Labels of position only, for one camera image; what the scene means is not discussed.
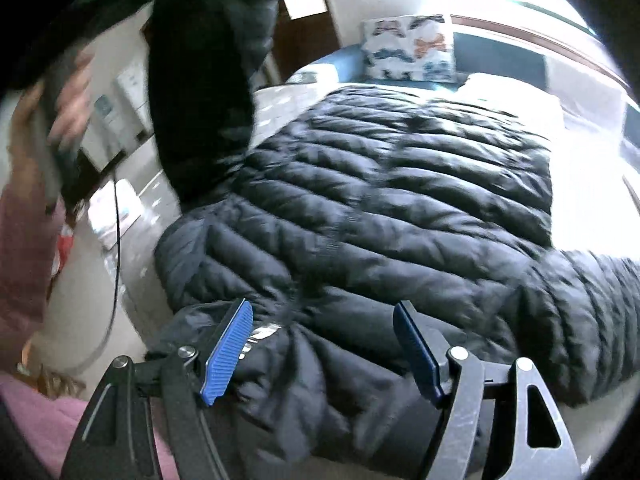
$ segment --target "white bedsheet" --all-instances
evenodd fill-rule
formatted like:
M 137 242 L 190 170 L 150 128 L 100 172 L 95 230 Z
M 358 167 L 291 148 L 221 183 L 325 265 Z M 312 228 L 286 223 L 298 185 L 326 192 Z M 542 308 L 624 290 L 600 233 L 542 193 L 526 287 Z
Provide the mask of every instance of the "white bedsheet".
M 576 120 L 575 108 L 563 111 L 558 97 L 505 77 L 473 74 L 458 94 L 512 112 L 550 139 L 554 247 L 640 258 L 640 214 L 622 180 L 629 167 L 618 154 L 619 121 L 609 131 L 606 118 Z

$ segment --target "black puffer jacket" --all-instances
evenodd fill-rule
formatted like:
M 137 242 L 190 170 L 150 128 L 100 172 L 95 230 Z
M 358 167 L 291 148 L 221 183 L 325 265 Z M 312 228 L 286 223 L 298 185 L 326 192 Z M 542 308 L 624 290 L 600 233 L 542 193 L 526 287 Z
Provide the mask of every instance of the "black puffer jacket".
M 392 330 L 399 300 L 450 343 L 530 356 L 557 400 L 587 402 L 638 368 L 639 269 L 551 248 L 548 157 L 505 113 L 338 90 L 166 231 L 156 266 L 178 314 L 157 348 L 238 296 L 256 326 L 280 327 L 232 382 L 254 472 L 256 449 L 369 465 L 388 443 L 417 399 Z

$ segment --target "floor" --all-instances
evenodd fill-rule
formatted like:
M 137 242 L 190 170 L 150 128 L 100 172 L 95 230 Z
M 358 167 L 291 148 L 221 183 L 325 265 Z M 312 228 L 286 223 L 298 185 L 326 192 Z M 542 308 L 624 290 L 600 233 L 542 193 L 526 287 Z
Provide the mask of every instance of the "floor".
M 328 90 L 318 86 L 290 86 L 259 91 L 252 144 L 275 133 Z M 122 237 L 121 285 L 113 334 L 100 358 L 78 377 L 87 385 L 87 396 L 117 355 L 128 354 L 134 360 L 142 360 L 145 343 L 172 315 L 154 271 L 152 253 L 162 231 L 177 218 L 178 207 L 160 170 L 153 139 L 118 168 L 118 178 L 129 180 L 144 211 Z M 91 353 L 102 338 L 113 301 L 113 251 L 103 253 L 86 216 L 82 218 L 68 266 L 53 292 L 44 328 L 34 340 L 34 351 L 50 367 L 57 370 L 73 367 Z M 636 376 L 589 406 L 561 407 L 585 470 L 615 434 L 638 390 L 640 378 Z M 300 466 L 290 478 L 374 480 L 382 477 L 359 468 L 313 460 Z

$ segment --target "decorative pillow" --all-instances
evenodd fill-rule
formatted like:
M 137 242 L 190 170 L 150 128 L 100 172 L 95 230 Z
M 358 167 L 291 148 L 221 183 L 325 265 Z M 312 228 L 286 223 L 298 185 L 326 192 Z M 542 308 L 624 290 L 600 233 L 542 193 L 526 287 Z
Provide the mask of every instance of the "decorative pillow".
M 365 20 L 362 31 L 362 50 L 369 78 L 455 82 L 450 16 Z

